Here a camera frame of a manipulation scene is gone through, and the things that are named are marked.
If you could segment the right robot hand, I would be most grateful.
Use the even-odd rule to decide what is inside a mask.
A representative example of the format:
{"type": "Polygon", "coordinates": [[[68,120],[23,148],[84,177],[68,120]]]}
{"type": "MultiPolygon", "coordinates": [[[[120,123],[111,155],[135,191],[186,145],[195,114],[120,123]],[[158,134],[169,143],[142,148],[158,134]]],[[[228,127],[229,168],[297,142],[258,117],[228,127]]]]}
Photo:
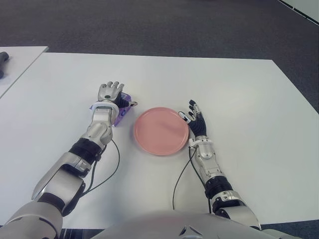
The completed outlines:
{"type": "Polygon", "coordinates": [[[178,115],[188,124],[195,137],[207,136],[206,123],[198,104],[194,100],[189,101],[188,114],[178,112],[178,115]]]}

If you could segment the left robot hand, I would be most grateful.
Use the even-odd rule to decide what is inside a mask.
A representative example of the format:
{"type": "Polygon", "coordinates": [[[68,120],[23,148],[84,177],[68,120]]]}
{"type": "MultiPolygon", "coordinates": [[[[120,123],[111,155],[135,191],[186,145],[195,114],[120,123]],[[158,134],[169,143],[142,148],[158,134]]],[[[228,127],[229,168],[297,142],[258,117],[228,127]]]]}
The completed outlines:
{"type": "Polygon", "coordinates": [[[135,107],[137,102],[128,101],[122,98],[124,84],[119,82],[109,81],[107,84],[102,84],[98,91],[98,101],[109,101],[117,105],[118,108],[135,107]]]}

